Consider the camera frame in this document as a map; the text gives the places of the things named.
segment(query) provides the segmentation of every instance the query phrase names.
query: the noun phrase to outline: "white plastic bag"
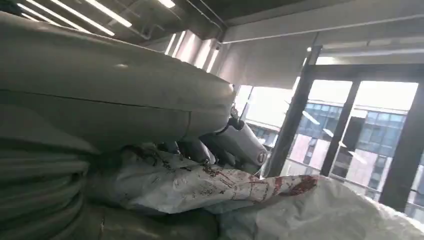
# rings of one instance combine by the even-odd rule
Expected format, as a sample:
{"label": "white plastic bag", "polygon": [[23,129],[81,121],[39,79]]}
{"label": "white plastic bag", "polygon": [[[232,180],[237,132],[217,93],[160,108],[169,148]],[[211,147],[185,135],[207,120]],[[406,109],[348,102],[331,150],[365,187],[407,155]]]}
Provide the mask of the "white plastic bag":
{"label": "white plastic bag", "polygon": [[310,176],[260,180],[241,170],[199,164],[150,147],[130,148],[109,161],[121,162],[120,167],[89,175],[87,195],[147,214],[154,213],[151,210],[174,214],[208,206],[211,212],[222,213],[276,195],[300,194],[316,182]]}
{"label": "white plastic bag", "polygon": [[320,177],[304,194],[218,217],[220,240],[423,240],[423,225]]}
{"label": "white plastic bag", "polygon": [[125,209],[217,215],[220,240],[424,240],[420,223],[320,176],[258,179],[149,147],[124,151],[96,171],[92,197]]}

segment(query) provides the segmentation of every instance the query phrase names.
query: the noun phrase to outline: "red stain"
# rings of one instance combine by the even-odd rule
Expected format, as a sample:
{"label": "red stain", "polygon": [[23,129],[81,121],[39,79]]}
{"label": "red stain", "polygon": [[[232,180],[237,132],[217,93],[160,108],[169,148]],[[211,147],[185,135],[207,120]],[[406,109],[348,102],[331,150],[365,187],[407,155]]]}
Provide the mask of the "red stain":
{"label": "red stain", "polygon": [[225,181],[224,179],[219,180],[221,183],[225,184],[228,188],[234,187],[234,184],[231,184],[230,182]]}
{"label": "red stain", "polygon": [[236,184],[235,182],[233,182],[229,177],[227,177],[225,174],[223,174],[220,170],[222,170],[222,168],[218,168],[218,169],[212,169],[210,165],[205,164],[203,165],[203,172],[207,173],[211,178],[214,178],[218,175],[221,175],[223,178],[225,178],[231,185]]}
{"label": "red stain", "polygon": [[300,176],[301,182],[293,187],[289,192],[282,192],[280,196],[296,196],[303,194],[311,189],[313,189],[317,185],[318,179],[313,176]]}
{"label": "red stain", "polygon": [[283,178],[276,177],[274,182],[274,191],[272,192],[273,196],[275,196],[278,193],[278,191],[281,189],[281,185],[283,185]]}

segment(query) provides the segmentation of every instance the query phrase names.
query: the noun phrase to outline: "window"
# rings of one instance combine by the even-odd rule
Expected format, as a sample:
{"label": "window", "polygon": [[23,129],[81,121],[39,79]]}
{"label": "window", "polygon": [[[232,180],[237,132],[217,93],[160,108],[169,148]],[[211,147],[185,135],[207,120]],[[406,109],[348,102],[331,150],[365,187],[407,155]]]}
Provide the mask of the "window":
{"label": "window", "polygon": [[374,166],[379,167],[379,168],[384,168],[385,165],[386,165],[386,161],[387,161],[386,157],[378,156],[377,160],[375,161]]}
{"label": "window", "polygon": [[388,113],[380,113],[377,118],[377,125],[387,126],[389,123],[390,114]]}
{"label": "window", "polygon": [[334,175],[340,176],[342,178],[346,178],[346,175],[348,174],[348,168],[334,165],[331,173],[333,173]]}
{"label": "window", "polygon": [[387,157],[379,155],[374,163],[374,169],[372,170],[371,177],[369,179],[368,187],[372,189],[378,189],[380,181],[382,179],[383,171],[386,166]]}
{"label": "window", "polygon": [[305,111],[310,114],[317,122],[319,122],[320,125],[314,124],[305,116],[302,116],[298,133],[316,139],[330,141],[331,137],[323,134],[322,128],[334,132],[336,130],[336,125],[339,120],[342,108],[339,106],[308,103],[306,105]]}
{"label": "window", "polygon": [[415,200],[413,201],[413,203],[419,206],[424,206],[424,194],[417,193],[415,195]]}
{"label": "window", "polygon": [[368,183],[368,187],[372,189],[377,189],[379,187],[380,180],[375,180],[371,178]]}
{"label": "window", "polygon": [[309,146],[307,147],[305,157],[303,158],[304,164],[311,163],[311,158],[312,158],[312,155],[314,154],[314,149],[315,149],[316,144],[317,144],[317,139],[311,138],[310,141],[309,141]]}
{"label": "window", "polygon": [[375,124],[377,120],[377,116],[378,116],[377,112],[368,112],[365,122],[367,124]]}
{"label": "window", "polygon": [[392,157],[401,135],[405,115],[369,111],[356,145],[372,153]]}

